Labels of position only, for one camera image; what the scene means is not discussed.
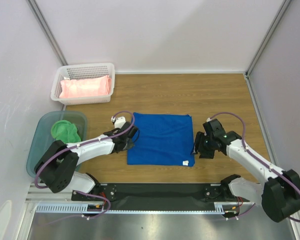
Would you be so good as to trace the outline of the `slotted aluminium rail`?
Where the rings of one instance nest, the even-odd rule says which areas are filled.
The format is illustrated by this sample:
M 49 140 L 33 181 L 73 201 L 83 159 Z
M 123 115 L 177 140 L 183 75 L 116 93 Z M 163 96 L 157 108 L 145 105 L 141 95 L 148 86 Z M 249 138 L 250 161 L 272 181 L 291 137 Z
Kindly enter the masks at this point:
M 300 194 L 279 178 L 265 184 L 237 175 L 209 183 L 99 183 L 91 178 L 61 181 L 48 188 L 32 184 L 26 201 L 54 205 L 55 212 L 95 216 L 119 213 L 211 213 L 238 216 L 244 204 L 262 207 L 275 222 L 300 210 Z

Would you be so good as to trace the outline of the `aluminium frame post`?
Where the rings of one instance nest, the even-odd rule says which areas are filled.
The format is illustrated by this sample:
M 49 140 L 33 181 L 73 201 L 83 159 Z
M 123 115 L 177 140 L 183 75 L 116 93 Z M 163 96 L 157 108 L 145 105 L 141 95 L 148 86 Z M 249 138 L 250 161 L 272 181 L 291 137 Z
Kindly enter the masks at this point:
M 44 36 L 46 37 L 52 51 L 54 52 L 57 60 L 62 66 L 67 66 L 68 62 L 66 60 L 66 57 L 58 44 L 46 18 L 44 17 L 40 6 L 38 5 L 36 0 L 26 0 L 26 3 L 28 4 L 34 18 L 36 19 L 39 27 L 41 28 Z
M 264 50 L 266 49 L 269 41 L 271 40 L 273 34 L 275 33 L 277 27 L 279 26 L 282 18 L 284 17 L 285 13 L 287 12 L 288 8 L 290 7 L 293 0 L 284 0 L 282 4 L 280 5 L 273 21 L 270 24 L 270 27 L 268 28 L 264 38 L 262 39 L 262 42 L 257 49 L 254 57 L 252 58 L 251 63 L 249 64 L 247 70 L 245 71 L 245 75 L 248 77 L 253 72 L 255 66 L 257 65 L 261 55 L 263 54 Z

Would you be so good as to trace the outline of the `left aluminium frame post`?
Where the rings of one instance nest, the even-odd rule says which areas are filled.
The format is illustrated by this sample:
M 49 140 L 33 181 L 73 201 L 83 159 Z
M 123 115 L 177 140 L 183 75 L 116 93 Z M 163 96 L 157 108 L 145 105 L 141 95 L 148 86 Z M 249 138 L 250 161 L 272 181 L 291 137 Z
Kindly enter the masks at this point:
M 39 27 L 41 28 L 44 36 L 46 37 L 52 51 L 54 52 L 57 60 L 62 66 L 67 66 L 68 62 L 66 60 L 66 57 L 58 44 L 46 18 L 44 17 L 40 6 L 38 5 L 36 0 L 26 0 L 26 3 L 28 4 L 34 18 L 36 19 Z

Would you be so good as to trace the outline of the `pink towel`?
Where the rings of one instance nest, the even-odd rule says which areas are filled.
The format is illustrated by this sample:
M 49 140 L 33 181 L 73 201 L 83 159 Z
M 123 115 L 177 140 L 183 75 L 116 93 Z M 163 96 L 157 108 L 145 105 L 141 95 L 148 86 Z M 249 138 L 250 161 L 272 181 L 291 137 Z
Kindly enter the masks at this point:
M 109 75 L 89 79 L 67 79 L 62 80 L 59 98 L 84 98 L 99 97 L 111 93 L 112 79 Z

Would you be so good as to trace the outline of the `white perforated plastic basket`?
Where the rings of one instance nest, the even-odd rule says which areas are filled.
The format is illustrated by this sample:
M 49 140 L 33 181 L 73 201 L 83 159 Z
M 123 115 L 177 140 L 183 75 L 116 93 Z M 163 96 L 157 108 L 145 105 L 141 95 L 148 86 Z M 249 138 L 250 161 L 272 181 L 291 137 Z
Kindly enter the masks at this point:
M 66 106 L 108 103 L 114 88 L 112 63 L 66 65 L 56 71 L 50 98 Z

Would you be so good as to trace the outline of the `green towel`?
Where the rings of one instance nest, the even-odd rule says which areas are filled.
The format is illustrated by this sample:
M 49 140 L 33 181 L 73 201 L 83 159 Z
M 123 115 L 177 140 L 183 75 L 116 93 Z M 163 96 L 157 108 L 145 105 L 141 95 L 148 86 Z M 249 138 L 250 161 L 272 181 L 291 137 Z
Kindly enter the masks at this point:
M 81 141 L 76 125 L 68 120 L 55 122 L 51 127 L 50 133 L 53 139 L 60 140 L 65 144 Z

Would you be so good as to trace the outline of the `blue translucent plastic tub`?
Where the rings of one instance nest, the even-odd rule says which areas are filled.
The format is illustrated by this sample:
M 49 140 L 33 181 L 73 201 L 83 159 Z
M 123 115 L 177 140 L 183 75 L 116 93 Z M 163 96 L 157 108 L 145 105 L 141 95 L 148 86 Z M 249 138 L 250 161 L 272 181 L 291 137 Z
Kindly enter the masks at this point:
M 75 125 L 79 141 L 86 140 L 88 120 L 82 112 L 52 111 L 43 115 L 37 124 L 26 163 L 26 171 L 32 178 L 36 176 L 36 164 L 56 140 L 51 134 L 53 125 L 63 120 Z

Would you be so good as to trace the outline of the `blue towel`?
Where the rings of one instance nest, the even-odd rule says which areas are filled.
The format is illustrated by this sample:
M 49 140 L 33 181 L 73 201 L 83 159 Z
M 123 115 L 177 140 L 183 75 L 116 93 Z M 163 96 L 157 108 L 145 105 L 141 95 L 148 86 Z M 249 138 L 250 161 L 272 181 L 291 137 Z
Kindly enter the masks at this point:
M 139 135 L 127 151 L 128 165 L 193 167 L 193 120 L 190 115 L 134 114 Z

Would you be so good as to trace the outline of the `right aluminium frame post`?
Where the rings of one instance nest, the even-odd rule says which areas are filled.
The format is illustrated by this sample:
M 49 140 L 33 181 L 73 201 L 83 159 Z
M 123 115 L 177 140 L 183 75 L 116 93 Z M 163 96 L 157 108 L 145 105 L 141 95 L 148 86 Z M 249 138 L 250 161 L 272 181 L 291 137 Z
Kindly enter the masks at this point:
M 268 28 L 264 38 L 262 39 L 262 42 L 257 49 L 254 57 L 252 58 L 251 63 L 249 64 L 247 70 L 245 71 L 245 75 L 248 77 L 253 72 L 255 66 L 257 65 L 261 55 L 263 54 L 264 50 L 266 49 L 269 41 L 271 40 L 273 34 L 275 33 L 277 27 L 279 26 L 282 18 L 284 17 L 285 13 L 287 12 L 288 8 L 290 7 L 293 0 L 284 0 L 282 4 L 280 5 L 273 21 L 270 24 L 270 27 Z

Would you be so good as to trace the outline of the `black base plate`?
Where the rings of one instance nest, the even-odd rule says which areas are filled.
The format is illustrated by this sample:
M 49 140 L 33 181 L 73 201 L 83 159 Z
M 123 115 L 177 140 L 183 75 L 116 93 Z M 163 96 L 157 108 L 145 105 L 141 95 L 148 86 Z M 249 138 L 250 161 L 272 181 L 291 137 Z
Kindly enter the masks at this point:
M 215 203 L 242 203 L 218 183 L 104 183 L 90 193 L 117 211 L 212 211 Z

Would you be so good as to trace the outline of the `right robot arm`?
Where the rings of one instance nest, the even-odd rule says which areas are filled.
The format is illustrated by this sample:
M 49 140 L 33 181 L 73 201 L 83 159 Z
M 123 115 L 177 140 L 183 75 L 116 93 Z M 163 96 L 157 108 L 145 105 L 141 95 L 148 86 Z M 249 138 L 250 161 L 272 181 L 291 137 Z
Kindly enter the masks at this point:
M 204 132 L 197 132 L 193 152 L 201 159 L 213 159 L 215 152 L 242 165 L 257 182 L 251 182 L 238 174 L 221 181 L 220 195 L 226 201 L 244 198 L 261 206 L 274 222 L 281 222 L 300 211 L 300 177 L 294 170 L 283 170 L 272 164 L 235 131 L 226 132 L 217 119 L 207 119 Z

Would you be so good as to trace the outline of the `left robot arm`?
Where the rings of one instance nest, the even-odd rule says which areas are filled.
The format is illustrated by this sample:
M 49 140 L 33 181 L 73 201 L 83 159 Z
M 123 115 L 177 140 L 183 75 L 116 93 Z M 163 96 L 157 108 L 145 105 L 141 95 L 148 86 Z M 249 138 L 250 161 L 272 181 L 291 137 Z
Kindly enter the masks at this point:
M 87 199 L 97 199 L 100 187 L 88 174 L 77 173 L 77 166 L 99 156 L 132 148 L 133 137 L 138 132 L 139 129 L 128 121 L 122 127 L 90 140 L 69 144 L 61 140 L 54 141 L 34 167 L 34 185 L 38 189 L 48 188 L 52 193 L 59 193 L 82 179 L 79 190 Z

